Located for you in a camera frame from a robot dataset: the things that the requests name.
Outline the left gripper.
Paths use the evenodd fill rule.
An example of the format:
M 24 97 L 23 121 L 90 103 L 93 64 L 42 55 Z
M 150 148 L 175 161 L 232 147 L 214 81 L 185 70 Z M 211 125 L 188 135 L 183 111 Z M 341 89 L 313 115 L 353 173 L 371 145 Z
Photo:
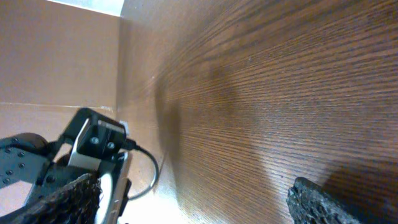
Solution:
M 24 205 L 36 202 L 83 174 L 92 171 L 67 165 L 66 159 L 53 159 L 65 144 L 63 138 L 47 142 L 34 133 L 1 139 L 1 188 L 23 181 L 32 186 Z

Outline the black smartphone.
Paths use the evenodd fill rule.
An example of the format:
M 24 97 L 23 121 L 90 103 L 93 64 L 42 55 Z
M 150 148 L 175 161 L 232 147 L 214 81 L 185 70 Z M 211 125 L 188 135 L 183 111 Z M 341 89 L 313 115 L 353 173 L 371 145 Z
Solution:
M 115 224 L 123 215 L 131 186 L 127 177 L 130 165 L 131 155 L 128 152 L 120 152 L 101 161 L 98 169 L 101 194 L 95 224 Z

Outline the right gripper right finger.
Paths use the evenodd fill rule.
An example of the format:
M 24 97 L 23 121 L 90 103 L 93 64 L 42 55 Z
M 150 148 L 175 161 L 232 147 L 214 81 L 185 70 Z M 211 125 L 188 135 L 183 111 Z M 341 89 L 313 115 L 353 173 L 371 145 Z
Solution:
M 327 193 L 318 184 L 297 177 L 288 189 L 287 206 L 294 223 L 362 223 L 360 214 Z

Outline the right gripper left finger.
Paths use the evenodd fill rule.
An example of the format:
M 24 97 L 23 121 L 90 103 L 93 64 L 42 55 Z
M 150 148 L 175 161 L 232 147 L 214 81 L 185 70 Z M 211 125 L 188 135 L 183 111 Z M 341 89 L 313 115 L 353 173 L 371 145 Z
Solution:
M 93 174 L 83 174 L 50 195 L 1 217 L 1 224 L 94 224 L 100 194 L 100 180 Z

